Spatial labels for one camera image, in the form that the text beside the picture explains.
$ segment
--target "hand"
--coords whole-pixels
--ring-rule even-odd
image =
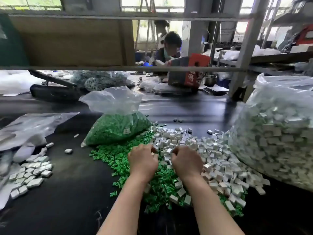
[[[186,183],[189,179],[200,176],[203,162],[200,155],[188,146],[174,148],[172,163],[179,178]]]
[[[158,154],[152,156],[151,152],[156,153],[157,151],[151,144],[141,143],[128,153],[130,174],[137,175],[145,183],[152,179],[158,168]]]

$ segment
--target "bag of white tiles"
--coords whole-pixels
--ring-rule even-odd
[[[255,90],[226,133],[248,166],[313,191],[313,78],[257,77]]]
[[[103,113],[89,130],[81,147],[118,142],[150,127],[151,122],[138,111],[142,96],[121,86],[92,91],[80,97],[79,100],[86,103],[91,111]]]

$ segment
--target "metal shelf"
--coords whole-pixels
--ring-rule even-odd
[[[111,66],[111,67],[36,67],[36,66],[0,66],[3,70],[85,70],[85,71],[145,71],[145,72],[246,72],[246,69],[232,67],[141,67],[141,66]]]
[[[173,20],[173,21],[247,21],[257,18],[258,14],[226,14],[211,13],[199,15],[197,13],[167,13],[167,12],[119,12],[115,14],[104,14],[94,11],[71,13],[65,11],[32,11],[32,10],[0,10],[10,16],[22,17],[49,17],[49,18],[85,18],[85,19],[115,19],[115,20]]]

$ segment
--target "pile of white tiles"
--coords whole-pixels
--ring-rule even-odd
[[[42,148],[39,154],[32,155],[21,165],[18,173],[11,174],[9,183],[13,183],[14,187],[11,192],[11,198],[17,197],[28,192],[30,188],[40,186],[44,178],[52,174],[53,165],[49,162],[48,156],[45,156],[47,148],[53,146],[51,143]]]
[[[228,145],[259,172],[313,191],[313,109],[261,99],[242,110]]]
[[[264,195],[263,186],[270,185],[261,173],[246,166],[232,153],[223,140],[223,132],[219,130],[208,130],[208,134],[212,134],[211,138],[193,136],[190,128],[153,126],[150,130],[155,133],[150,144],[160,150],[160,155],[164,157],[163,163],[168,168],[171,168],[171,153],[176,146],[186,145],[199,153],[204,164],[202,177],[216,194],[224,194],[229,198],[225,204],[231,212],[235,211],[233,205],[236,203],[245,206],[246,202],[240,198],[244,189],[251,186]],[[175,196],[170,198],[173,202],[177,199]]]

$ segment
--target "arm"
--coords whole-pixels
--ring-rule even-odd
[[[152,145],[140,144],[128,154],[130,176],[116,199],[98,235],[137,233],[140,202],[143,191],[158,167],[158,155]]]
[[[201,177],[203,163],[199,154],[187,146],[178,147],[173,150],[172,163],[192,198],[200,234],[244,235]]]

